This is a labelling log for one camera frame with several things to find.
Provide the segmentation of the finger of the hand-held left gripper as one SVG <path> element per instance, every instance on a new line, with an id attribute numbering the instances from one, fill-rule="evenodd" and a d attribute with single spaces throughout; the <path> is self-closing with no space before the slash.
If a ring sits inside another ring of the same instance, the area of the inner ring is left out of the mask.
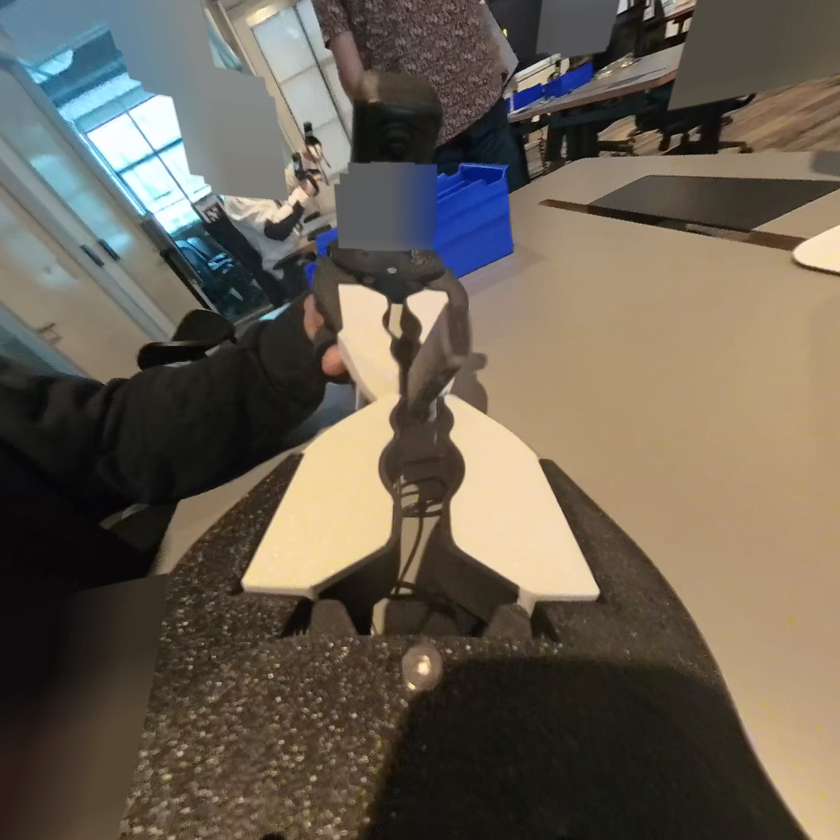
<path id="1" fill-rule="evenodd" d="M 392 344 L 402 337 L 403 305 L 364 286 L 339 286 L 339 349 L 357 396 L 372 403 L 400 392 Z"/>
<path id="2" fill-rule="evenodd" d="M 425 289 L 409 296 L 402 305 L 402 370 L 418 354 L 423 370 L 442 368 L 451 350 L 448 327 L 447 292 Z"/>

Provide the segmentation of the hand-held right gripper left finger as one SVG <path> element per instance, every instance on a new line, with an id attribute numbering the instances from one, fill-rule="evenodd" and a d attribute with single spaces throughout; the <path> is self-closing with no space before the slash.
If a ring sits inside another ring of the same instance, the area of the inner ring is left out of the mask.
<path id="1" fill-rule="evenodd" d="M 241 579 L 244 592 L 312 597 L 398 550 L 396 502 L 381 471 L 398 402 L 383 396 L 305 447 Z"/>

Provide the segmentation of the black office chair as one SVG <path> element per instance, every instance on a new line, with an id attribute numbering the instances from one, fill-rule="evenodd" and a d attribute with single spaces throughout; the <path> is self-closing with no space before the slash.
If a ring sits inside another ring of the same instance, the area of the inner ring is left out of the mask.
<path id="1" fill-rule="evenodd" d="M 189 364 L 206 358 L 226 344 L 236 344 L 235 326 L 215 311 L 197 309 L 188 312 L 171 338 L 145 344 L 136 363 L 141 371 L 156 367 Z"/>

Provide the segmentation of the office desk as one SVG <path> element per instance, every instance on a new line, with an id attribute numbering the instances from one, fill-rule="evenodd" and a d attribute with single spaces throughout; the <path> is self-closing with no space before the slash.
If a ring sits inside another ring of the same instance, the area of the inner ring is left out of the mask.
<path id="1" fill-rule="evenodd" d="M 563 131 L 565 162 L 595 158 L 600 152 L 599 132 L 638 114 L 652 91 L 673 85 L 683 49 L 677 45 L 635 59 L 563 96 L 538 100 L 509 114 L 509 123 L 518 139 L 542 128 Z"/>

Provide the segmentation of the grey usb hub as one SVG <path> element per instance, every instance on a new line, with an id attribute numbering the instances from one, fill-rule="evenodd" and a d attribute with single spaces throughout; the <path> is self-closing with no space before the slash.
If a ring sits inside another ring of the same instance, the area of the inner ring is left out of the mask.
<path id="1" fill-rule="evenodd" d="M 407 373 L 402 409 L 407 424 L 426 422 L 437 399 L 447 393 L 488 412 L 489 397 L 478 377 L 487 357 L 472 345 L 471 331 L 456 339 L 446 331 L 429 332 Z"/>

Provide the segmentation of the person's black jacket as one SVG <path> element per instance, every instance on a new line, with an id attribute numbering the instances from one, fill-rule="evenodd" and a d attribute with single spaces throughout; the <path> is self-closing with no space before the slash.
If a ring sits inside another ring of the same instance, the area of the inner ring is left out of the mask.
<path id="1" fill-rule="evenodd" d="M 77 592 L 142 578 L 174 513 L 171 503 L 89 514 L 2 444 L 2 586 Z"/>

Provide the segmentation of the black desk mat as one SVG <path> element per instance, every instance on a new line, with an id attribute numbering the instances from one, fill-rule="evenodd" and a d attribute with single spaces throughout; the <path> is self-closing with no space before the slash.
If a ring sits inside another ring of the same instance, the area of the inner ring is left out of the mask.
<path id="1" fill-rule="evenodd" d="M 645 175 L 590 203 L 628 214 L 747 231 L 836 193 L 838 181 Z"/>

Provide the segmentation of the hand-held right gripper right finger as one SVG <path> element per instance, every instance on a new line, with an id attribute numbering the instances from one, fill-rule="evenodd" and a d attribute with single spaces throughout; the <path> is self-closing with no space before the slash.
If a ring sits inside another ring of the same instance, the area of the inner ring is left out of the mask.
<path id="1" fill-rule="evenodd" d="M 458 396 L 444 404 L 465 468 L 449 504 L 455 548 L 500 577 L 520 606 L 595 602 L 601 590 L 539 457 Z"/>

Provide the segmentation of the person's left forearm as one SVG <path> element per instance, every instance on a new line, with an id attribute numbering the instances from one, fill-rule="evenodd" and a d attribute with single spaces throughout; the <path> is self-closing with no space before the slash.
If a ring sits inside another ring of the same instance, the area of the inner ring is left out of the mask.
<path id="1" fill-rule="evenodd" d="M 284 402 L 243 336 L 107 383 L 2 359 L 1 442 L 90 515 L 220 487 L 278 455 L 318 408 Z"/>

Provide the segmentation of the person's left hand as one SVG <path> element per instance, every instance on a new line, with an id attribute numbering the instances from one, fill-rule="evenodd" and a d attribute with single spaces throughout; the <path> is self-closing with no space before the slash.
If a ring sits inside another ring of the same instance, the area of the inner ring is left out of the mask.
<path id="1" fill-rule="evenodd" d="M 306 412 L 320 405 L 328 384 L 350 378 L 338 340 L 309 291 L 274 318 L 257 321 L 243 343 L 281 399 Z"/>

